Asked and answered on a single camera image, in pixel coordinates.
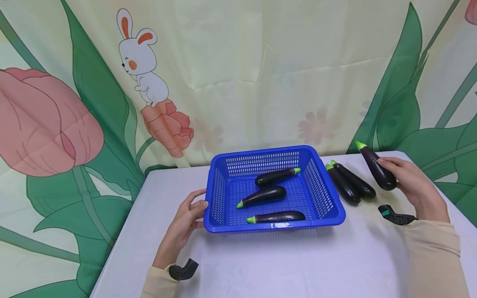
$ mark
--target wrist strap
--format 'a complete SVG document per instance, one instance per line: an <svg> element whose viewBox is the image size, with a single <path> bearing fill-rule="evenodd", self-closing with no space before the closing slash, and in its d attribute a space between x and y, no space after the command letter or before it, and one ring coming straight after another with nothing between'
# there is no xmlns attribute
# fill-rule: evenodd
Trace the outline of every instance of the wrist strap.
<svg viewBox="0 0 477 298"><path fill-rule="evenodd" d="M414 217L413 215L399 214L394 212L394 210L389 205L381 205L378 207L378 210L379 212L381 212L381 215L385 219L389 220L390 222L398 226L405 226L417 220L417 218Z"/></svg>
<svg viewBox="0 0 477 298"><path fill-rule="evenodd" d="M189 259L184 267L172 265L169 267L169 275L175 280L186 280L191 278L199 267L193 259Z"/></svg>

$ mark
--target rabbit ear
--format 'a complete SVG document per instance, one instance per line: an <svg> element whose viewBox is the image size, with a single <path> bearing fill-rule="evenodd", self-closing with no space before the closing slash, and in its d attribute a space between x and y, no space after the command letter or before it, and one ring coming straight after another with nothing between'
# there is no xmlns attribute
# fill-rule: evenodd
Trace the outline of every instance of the rabbit ear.
<svg viewBox="0 0 477 298"><path fill-rule="evenodd" d="M156 34L154 33L154 31L152 31L152 29L149 28L144 28L139 31L136 38L138 44L141 44L143 42L145 42L146 44L155 44L157 41Z"/></svg>
<svg viewBox="0 0 477 298"><path fill-rule="evenodd" d="M125 8L121 8L118 11L117 20L119 31L121 31L124 39L131 38L133 33L133 18L131 18L131 14Z"/></svg>

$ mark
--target curtain backdrop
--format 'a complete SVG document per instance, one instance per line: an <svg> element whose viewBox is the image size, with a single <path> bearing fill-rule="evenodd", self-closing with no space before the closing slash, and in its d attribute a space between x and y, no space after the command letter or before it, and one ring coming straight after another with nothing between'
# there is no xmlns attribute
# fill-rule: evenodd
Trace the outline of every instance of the curtain backdrop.
<svg viewBox="0 0 477 298"><path fill-rule="evenodd" d="M477 0L0 11L0 297L87 297L147 174L224 152L401 150L477 225Z"/></svg>

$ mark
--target hand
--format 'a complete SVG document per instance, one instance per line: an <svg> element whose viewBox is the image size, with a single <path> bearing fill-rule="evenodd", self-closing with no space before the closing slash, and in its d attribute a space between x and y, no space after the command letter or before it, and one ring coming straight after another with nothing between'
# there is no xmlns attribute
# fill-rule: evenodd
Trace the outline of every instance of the hand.
<svg viewBox="0 0 477 298"><path fill-rule="evenodd" d="M186 246L192 232L196 228L204 227L204 224L197 220L204 217L204 210L207 208L208 202L199 200L192 204L192 201L205 193L205 188L196 190L190 193L181 203L174 220L159 245L152 266L165 269L167 266L175 263L179 252Z"/></svg>
<svg viewBox="0 0 477 298"><path fill-rule="evenodd" d="M397 188L416 209L417 219L450 223L446 202L417 165L396 157L381 157L378 163L396 176Z"/></svg>

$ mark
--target white table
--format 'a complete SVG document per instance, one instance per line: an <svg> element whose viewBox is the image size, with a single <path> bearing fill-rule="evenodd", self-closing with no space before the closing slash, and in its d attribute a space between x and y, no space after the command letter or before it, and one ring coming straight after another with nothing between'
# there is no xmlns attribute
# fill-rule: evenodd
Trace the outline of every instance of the white table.
<svg viewBox="0 0 477 298"><path fill-rule="evenodd" d="M380 153L409 160L402 152ZM343 203L340 226L261 233L194 232L178 264L190 257L200 265L180 283L181 298L242 297L405 297L408 259L402 227L383 219L377 208L397 213L414 209L399 190L381 190L359 154L335 159L369 182L376 202ZM181 201L206 186L209 167L149 174L91 294L92 298L139 297L157 247ZM461 236L462 265L471 297L477 297L477 229L447 200Z"/></svg>

